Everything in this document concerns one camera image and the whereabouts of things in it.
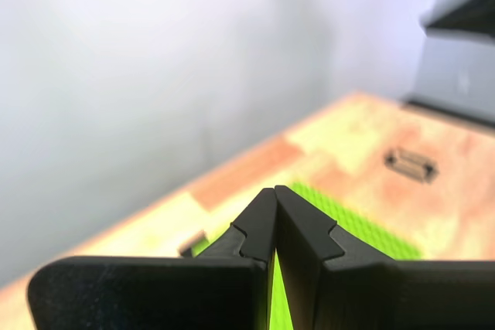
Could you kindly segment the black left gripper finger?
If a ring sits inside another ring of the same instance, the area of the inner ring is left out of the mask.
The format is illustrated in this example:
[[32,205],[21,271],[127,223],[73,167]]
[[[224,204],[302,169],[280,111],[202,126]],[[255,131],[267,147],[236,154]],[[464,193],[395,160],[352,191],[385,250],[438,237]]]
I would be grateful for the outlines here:
[[395,260],[275,187],[277,253],[296,329],[492,329],[491,261]]
[[195,257],[56,260],[31,278],[38,329],[266,329],[276,196],[262,189]]

